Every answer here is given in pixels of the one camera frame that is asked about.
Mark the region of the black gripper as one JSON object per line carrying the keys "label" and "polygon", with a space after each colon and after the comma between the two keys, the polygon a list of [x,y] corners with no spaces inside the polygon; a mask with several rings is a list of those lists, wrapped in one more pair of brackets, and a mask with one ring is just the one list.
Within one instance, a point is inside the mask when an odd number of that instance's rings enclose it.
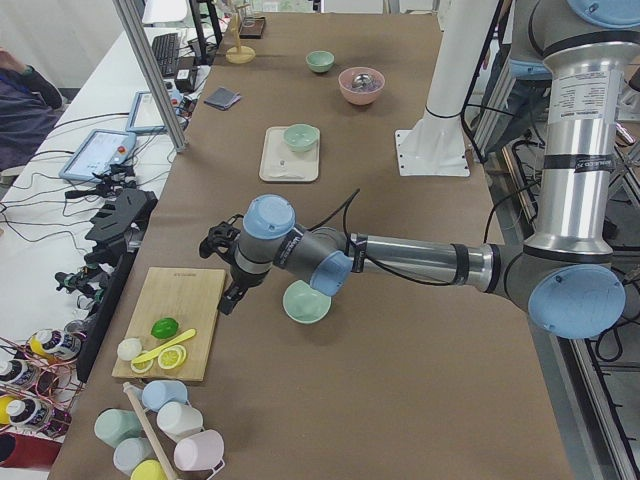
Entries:
{"label": "black gripper", "polygon": [[[199,256],[207,259],[216,254],[228,265],[236,266],[235,252],[241,230],[235,226],[235,222],[242,218],[242,214],[236,214],[211,227],[199,244]],[[220,298],[220,312],[224,315],[230,315],[248,290],[249,286],[245,282],[233,281]]]}

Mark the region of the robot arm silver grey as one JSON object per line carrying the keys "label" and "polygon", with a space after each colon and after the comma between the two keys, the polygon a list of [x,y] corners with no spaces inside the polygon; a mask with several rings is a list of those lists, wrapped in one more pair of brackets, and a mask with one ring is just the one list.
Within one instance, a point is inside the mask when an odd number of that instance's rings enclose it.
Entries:
{"label": "robot arm silver grey", "polygon": [[254,199],[241,217],[212,227],[202,257],[229,264],[218,308],[230,313],[272,267],[332,296],[352,273],[379,268],[430,286],[471,285],[510,300],[540,328],[583,339],[612,327],[626,291],[603,240],[614,169],[617,101],[639,53],[635,1],[518,1],[510,67],[551,78],[545,156],[534,233],[519,246],[472,248],[305,228],[284,198]]}

